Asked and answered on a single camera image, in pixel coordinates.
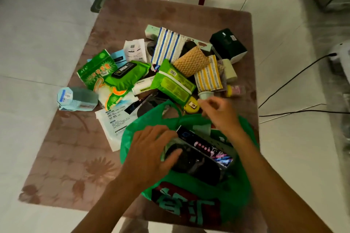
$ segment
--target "dark green rug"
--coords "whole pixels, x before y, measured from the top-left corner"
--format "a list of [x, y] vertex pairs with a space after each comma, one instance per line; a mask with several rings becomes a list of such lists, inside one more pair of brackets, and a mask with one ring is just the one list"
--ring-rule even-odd
[[105, 0], [95, 0], [90, 9], [91, 12], [99, 13], [104, 2]]

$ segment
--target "brown tablecloth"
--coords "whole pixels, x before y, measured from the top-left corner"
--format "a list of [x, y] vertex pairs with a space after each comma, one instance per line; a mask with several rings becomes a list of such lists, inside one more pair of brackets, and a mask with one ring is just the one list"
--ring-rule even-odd
[[[247, 12], [162, 0], [106, 0], [68, 86], [84, 87], [76, 71], [87, 59], [103, 49], [118, 51], [123, 48], [125, 40], [145, 37], [148, 24], [166, 27], [206, 42], [213, 33], [230, 28], [248, 50], [246, 56], [234, 64], [237, 83], [246, 87], [247, 94], [235, 99], [234, 104], [239, 114], [250, 122], [259, 140], [252, 23], [251, 15]], [[117, 176], [120, 167], [119, 152], [111, 151], [94, 111], [57, 111], [19, 200], [88, 211], [107, 183]], [[124, 215], [194, 226], [142, 196]], [[242, 217], [215, 229], [266, 232], [265, 223], [253, 200]]]

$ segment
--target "black cable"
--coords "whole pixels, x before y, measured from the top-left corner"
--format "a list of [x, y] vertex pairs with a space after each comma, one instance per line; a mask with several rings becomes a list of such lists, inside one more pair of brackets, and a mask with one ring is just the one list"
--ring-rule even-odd
[[350, 112], [331, 112], [331, 111], [322, 111], [322, 110], [303, 110], [303, 111], [284, 112], [284, 113], [270, 114], [270, 115], [259, 115], [259, 117], [269, 117], [269, 116], [285, 115], [285, 114], [292, 114], [292, 113], [299, 113], [299, 112], [326, 112], [326, 113], [350, 114]]
[[[303, 70], [301, 70], [298, 74], [296, 74], [294, 77], [292, 77], [289, 81], [287, 81], [282, 87], [280, 87], [278, 90], [275, 91], [274, 94], [276, 94], [280, 89], [282, 89], [285, 85], [287, 85], [290, 81], [292, 81], [293, 79], [295, 79], [297, 76], [299, 76], [301, 73], [303, 73], [306, 69], [308, 69], [310, 66], [312, 66], [313, 64], [317, 63], [318, 61], [320, 61], [321, 59], [325, 58], [325, 57], [328, 57], [328, 56], [336, 56], [337, 54], [336, 53], [331, 53], [331, 54], [327, 54], [319, 59], [317, 59], [315, 62], [313, 62], [312, 64], [308, 65], [306, 68], [304, 68]], [[263, 106], [265, 102], [267, 102], [269, 100], [269, 98], [267, 98], [260, 106]]]

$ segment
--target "shopping bag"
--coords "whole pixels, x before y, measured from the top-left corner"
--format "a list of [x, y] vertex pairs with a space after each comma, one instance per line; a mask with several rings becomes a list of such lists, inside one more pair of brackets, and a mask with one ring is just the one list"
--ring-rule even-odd
[[[178, 118], [164, 119], [166, 108], [177, 110]], [[239, 117], [244, 131], [250, 136], [254, 145], [259, 147], [253, 130], [246, 119]], [[134, 133], [147, 125], [166, 125], [177, 130], [180, 125], [192, 129], [194, 125], [211, 123], [201, 114], [181, 116], [181, 112], [170, 100], [156, 106], [132, 122], [125, 130], [120, 149], [120, 160], [124, 163]], [[153, 186], [142, 192], [148, 200], [155, 202], [169, 212], [186, 217], [190, 222], [200, 226], [220, 225], [240, 214], [251, 196], [251, 187], [239, 159], [230, 168], [230, 173], [216, 186], [208, 185], [186, 173], [173, 170]]]

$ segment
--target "red print on bag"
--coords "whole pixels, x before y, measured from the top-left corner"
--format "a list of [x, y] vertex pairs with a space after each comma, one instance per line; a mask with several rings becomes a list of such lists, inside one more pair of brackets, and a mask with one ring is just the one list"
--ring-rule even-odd
[[161, 208], [186, 217], [190, 222], [198, 225], [221, 224], [218, 199], [201, 200], [197, 195], [169, 182], [161, 182], [158, 187], [152, 189], [152, 201]]

